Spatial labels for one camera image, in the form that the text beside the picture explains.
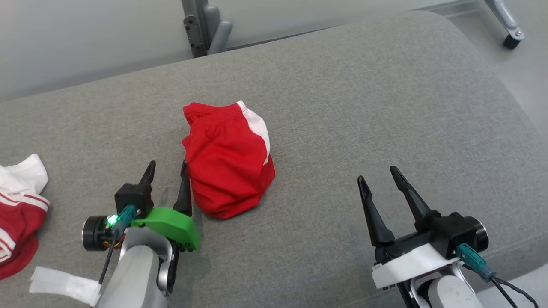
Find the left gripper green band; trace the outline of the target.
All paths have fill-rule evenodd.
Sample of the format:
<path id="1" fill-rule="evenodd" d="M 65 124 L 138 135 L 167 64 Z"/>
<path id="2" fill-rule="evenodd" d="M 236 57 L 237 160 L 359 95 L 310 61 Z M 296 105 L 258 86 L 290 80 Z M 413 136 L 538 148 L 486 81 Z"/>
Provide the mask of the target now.
<path id="1" fill-rule="evenodd" d="M 156 161 L 151 160 L 138 185 L 151 185 L 156 171 Z M 140 210 L 125 207 L 120 213 L 108 216 L 91 216 L 82 228 L 82 244 L 88 251 L 121 249 L 131 228 L 148 228 L 180 248 L 196 250 L 200 245 L 197 229 L 190 216 L 193 214 L 188 163 L 183 161 L 178 197 L 171 208 L 153 208 L 145 218 L 138 218 Z"/>

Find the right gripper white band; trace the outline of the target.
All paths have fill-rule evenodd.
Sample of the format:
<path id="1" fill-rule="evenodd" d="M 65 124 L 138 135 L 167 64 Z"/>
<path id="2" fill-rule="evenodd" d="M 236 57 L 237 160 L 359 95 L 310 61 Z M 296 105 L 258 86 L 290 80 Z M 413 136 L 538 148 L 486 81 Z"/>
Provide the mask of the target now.
<path id="1" fill-rule="evenodd" d="M 376 264 L 372 278 L 376 288 L 405 282 L 438 271 L 459 261 L 457 248 L 467 244 L 480 253 L 489 246 L 485 226 L 471 216 L 428 216 L 432 211 L 397 166 L 390 166 L 397 189 L 403 193 L 415 220 L 417 232 L 395 239 L 361 175 L 357 178 Z"/>

